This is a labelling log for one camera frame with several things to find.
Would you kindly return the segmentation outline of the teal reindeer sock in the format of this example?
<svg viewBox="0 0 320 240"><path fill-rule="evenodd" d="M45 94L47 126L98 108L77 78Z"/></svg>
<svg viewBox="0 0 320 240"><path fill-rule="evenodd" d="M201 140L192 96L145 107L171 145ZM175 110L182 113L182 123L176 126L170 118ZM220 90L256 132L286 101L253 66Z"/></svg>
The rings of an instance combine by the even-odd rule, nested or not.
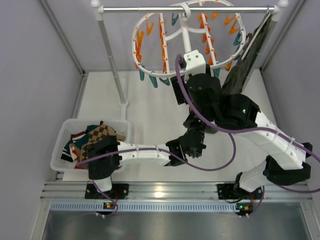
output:
<svg viewBox="0 0 320 240"><path fill-rule="evenodd" d="M78 149L81 149L82 146L84 144L86 144L88 141L89 141L89 132L91 132L92 130L96 129L98 127L98 125L88 125L86 127L86 130L85 131L82 131L82 132L85 132L87 134L87 136L84 136L83 138L73 142L71 140L71 137L70 137L70 140L66 143L66 145L64 146L64 150L67 151L67 152L70 152L70 144L75 144L75 146L78 148Z"/></svg>

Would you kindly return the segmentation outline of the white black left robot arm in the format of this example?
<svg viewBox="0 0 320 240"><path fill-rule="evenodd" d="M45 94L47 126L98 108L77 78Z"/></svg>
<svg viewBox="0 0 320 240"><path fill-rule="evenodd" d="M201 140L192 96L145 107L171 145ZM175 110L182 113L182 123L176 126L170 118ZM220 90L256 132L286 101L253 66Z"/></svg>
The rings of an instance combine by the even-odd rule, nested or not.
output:
<svg viewBox="0 0 320 240"><path fill-rule="evenodd" d="M108 134L93 143L87 150L85 164L88 178L102 192L112 190L112 174L126 165L155 164L162 167L178 167L187 162L187 156L198 158L204 145L206 126L193 113L183 123L184 135L158 145L135 145L120 141L115 134Z"/></svg>

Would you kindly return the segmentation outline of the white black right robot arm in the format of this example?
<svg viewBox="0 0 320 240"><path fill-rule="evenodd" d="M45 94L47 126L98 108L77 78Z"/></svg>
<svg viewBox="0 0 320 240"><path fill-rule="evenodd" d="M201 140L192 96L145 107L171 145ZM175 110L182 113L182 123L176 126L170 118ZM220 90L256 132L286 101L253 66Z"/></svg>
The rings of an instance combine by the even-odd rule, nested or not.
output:
<svg viewBox="0 0 320 240"><path fill-rule="evenodd" d="M252 193L268 184L286 189L310 178L311 166L306 163L312 156L310 143L298 143L284 134L246 95L223 94L218 78L205 72L182 75L178 62L175 73L171 80L177 98L191 108L188 127L239 135L266 152L262 163L237 174L236 193Z"/></svg>

